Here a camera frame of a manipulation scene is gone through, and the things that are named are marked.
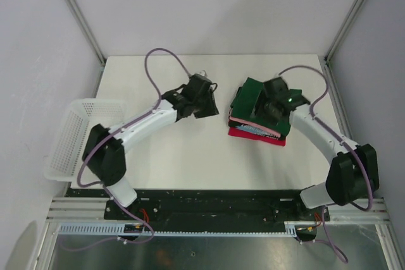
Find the green t shirt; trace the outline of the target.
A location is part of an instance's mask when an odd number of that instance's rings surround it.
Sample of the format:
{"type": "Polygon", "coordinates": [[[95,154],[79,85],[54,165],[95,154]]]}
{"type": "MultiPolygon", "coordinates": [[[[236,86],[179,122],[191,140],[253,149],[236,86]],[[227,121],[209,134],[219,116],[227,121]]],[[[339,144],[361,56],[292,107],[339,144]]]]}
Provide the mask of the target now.
{"type": "MultiPolygon", "coordinates": [[[[257,123],[262,126],[266,126],[267,128],[271,128],[281,133],[282,135],[287,136],[290,132],[290,122],[289,122],[290,114],[286,119],[282,120],[276,125],[272,125],[260,118],[259,119],[251,118],[253,106],[256,102],[260,90],[262,89],[263,83],[264,82],[260,82],[250,77],[247,78],[243,86],[238,88],[236,96],[231,102],[229,116],[233,116],[234,118],[240,118],[243,120],[257,123]]],[[[290,89],[290,93],[292,96],[293,111],[295,111],[299,106],[310,104],[309,100],[307,100],[307,98],[303,96],[302,90],[290,89]]]]}

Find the pink t shirt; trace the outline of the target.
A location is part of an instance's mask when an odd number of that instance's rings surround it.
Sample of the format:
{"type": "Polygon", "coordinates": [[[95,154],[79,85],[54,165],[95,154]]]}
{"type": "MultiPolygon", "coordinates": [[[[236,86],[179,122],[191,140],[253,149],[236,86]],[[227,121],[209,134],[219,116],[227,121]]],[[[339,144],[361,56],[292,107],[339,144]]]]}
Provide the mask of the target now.
{"type": "Polygon", "coordinates": [[[275,130],[273,130],[271,128],[267,128],[266,126],[259,125],[257,123],[247,121],[247,120],[243,120],[243,119],[240,119],[240,118],[234,118],[233,116],[229,116],[228,118],[229,118],[230,121],[236,121],[238,123],[242,123],[242,124],[245,124],[245,125],[250,125],[250,126],[253,126],[255,128],[261,129],[261,130],[263,130],[263,131],[265,131],[267,133],[274,134],[274,135],[276,135],[278,137],[282,136],[281,133],[279,133],[279,132],[277,132],[277,131],[275,131],[275,130]]]}

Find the black printed t shirt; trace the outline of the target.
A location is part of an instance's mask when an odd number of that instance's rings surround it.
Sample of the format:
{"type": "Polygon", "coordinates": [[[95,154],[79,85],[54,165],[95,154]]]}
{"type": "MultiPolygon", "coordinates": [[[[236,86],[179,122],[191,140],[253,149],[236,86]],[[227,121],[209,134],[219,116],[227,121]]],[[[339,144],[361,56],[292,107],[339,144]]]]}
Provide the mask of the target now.
{"type": "Polygon", "coordinates": [[[240,130],[243,130],[243,131],[246,131],[246,132],[249,132],[249,133],[253,133],[253,134],[257,134],[257,135],[263,135],[263,136],[267,135],[269,137],[276,138],[276,139],[285,139],[285,135],[282,135],[281,137],[278,137],[278,136],[276,136],[274,134],[267,133],[267,132],[265,132],[265,131],[263,131],[261,129],[255,128],[253,126],[238,123],[236,121],[230,121],[229,119],[228,119],[228,127],[229,128],[240,129],[240,130]]]}

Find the red t shirt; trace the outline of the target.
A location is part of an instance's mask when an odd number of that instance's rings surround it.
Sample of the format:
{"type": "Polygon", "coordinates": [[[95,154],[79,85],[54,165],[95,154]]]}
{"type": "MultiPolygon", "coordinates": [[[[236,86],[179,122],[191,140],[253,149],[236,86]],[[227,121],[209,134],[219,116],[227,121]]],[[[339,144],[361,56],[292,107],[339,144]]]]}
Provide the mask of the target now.
{"type": "Polygon", "coordinates": [[[282,147],[284,147],[286,145],[285,139],[276,139],[276,138],[269,137],[267,135],[266,136],[257,135],[257,134],[249,133],[249,132],[246,132],[246,131],[243,131],[240,129],[236,129],[236,128],[230,128],[228,131],[228,135],[231,137],[266,142],[267,144],[273,144],[273,145],[282,146],[282,147]]]}

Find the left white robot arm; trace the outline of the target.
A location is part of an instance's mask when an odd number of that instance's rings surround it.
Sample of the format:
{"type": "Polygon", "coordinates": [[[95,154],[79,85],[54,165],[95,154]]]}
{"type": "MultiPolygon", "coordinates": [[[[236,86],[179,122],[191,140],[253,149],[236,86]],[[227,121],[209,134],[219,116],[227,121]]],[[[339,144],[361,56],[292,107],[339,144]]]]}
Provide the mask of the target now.
{"type": "Polygon", "coordinates": [[[81,170],[89,168],[100,184],[118,203],[118,212],[126,219],[140,211],[137,193],[125,177],[126,153],[154,132],[193,115],[206,118],[219,114],[214,92],[218,84],[196,73],[186,84],[158,94],[156,103],[146,112],[109,128],[92,127],[82,156],[81,170]]]}

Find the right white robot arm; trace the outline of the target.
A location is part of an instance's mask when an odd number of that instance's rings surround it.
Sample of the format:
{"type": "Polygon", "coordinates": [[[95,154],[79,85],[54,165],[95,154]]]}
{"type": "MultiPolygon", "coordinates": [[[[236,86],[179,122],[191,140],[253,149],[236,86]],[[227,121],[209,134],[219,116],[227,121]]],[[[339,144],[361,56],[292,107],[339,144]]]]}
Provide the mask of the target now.
{"type": "Polygon", "coordinates": [[[354,205],[362,197],[368,199],[362,211],[371,209],[379,178],[377,152],[370,144],[359,145],[328,126],[315,114],[315,103],[305,98],[300,90],[290,89],[282,77],[263,82],[252,113],[273,125],[287,122],[300,131],[330,165],[327,179],[302,190],[300,199],[293,202],[292,213],[297,219],[307,220],[316,207],[354,205]]]}

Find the white plastic basket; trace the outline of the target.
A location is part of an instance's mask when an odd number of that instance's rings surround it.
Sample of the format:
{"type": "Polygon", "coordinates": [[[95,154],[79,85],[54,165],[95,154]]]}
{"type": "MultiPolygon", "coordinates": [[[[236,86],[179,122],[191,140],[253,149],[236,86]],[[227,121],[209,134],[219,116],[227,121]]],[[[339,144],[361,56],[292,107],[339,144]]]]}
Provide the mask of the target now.
{"type": "Polygon", "coordinates": [[[124,121],[127,103],[116,99],[76,99],[67,107],[44,167],[48,180],[73,182],[82,165],[82,155],[90,129],[124,121]]]}

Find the right aluminium frame post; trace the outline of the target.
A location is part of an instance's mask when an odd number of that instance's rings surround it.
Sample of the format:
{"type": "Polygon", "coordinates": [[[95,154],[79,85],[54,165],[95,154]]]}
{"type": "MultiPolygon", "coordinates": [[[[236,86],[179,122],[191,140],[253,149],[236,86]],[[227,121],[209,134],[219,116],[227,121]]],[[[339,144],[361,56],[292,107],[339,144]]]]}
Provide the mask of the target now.
{"type": "Polygon", "coordinates": [[[339,47],[344,42],[346,36],[348,35],[351,27],[354,25],[357,17],[359,16],[361,10],[366,4],[367,0],[354,0],[348,13],[346,14],[342,25],[340,26],[332,44],[328,48],[326,55],[324,57],[325,62],[329,63],[332,61],[335,53],[338,51],[339,47]]]}

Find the aluminium frame post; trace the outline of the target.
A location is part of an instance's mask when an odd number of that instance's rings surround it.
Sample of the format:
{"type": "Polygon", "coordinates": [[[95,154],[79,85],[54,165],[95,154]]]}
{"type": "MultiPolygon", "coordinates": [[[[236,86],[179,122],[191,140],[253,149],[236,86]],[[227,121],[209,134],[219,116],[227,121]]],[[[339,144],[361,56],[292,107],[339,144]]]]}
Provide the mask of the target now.
{"type": "Polygon", "coordinates": [[[326,55],[324,57],[325,62],[329,63],[332,61],[335,53],[338,51],[339,47],[344,42],[346,36],[348,35],[351,27],[354,25],[357,17],[359,16],[361,10],[366,4],[367,0],[354,0],[348,13],[346,14],[342,25],[340,26],[332,44],[328,48],[326,55]]]}
{"type": "Polygon", "coordinates": [[[82,10],[80,9],[80,6],[78,5],[77,0],[64,0],[68,9],[70,10],[73,18],[75,19],[80,31],[82,32],[85,40],[87,41],[88,45],[90,46],[92,52],[96,56],[99,64],[101,66],[105,66],[106,64],[106,58],[103,55],[103,52],[101,48],[99,47],[99,44],[97,43],[96,38],[94,37],[94,34],[87,23],[87,20],[82,13],[82,10]]]}

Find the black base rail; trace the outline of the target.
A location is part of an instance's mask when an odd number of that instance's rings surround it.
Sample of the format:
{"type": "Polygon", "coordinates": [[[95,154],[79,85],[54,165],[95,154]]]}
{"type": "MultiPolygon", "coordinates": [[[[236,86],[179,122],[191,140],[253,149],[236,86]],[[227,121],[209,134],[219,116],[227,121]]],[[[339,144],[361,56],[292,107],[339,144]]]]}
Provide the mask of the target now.
{"type": "Polygon", "coordinates": [[[261,231],[287,221],[330,219],[321,207],[307,209],[297,190],[138,190],[126,211],[106,203],[104,218],[128,221],[132,215],[158,228],[261,231]]]}

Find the left aluminium frame post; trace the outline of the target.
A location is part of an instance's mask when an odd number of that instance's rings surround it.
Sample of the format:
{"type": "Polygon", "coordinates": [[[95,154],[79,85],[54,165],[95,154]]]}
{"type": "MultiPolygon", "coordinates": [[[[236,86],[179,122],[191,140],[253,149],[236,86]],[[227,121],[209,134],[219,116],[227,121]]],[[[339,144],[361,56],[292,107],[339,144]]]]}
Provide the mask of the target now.
{"type": "Polygon", "coordinates": [[[87,20],[82,13],[82,10],[80,9],[80,6],[78,5],[77,0],[64,0],[68,9],[70,10],[73,18],[75,19],[80,31],[82,32],[85,40],[87,41],[88,45],[90,46],[92,52],[96,56],[99,64],[101,66],[105,66],[106,64],[106,58],[103,55],[103,52],[101,48],[99,47],[99,44],[97,43],[96,38],[94,37],[94,34],[87,23],[87,20]]]}

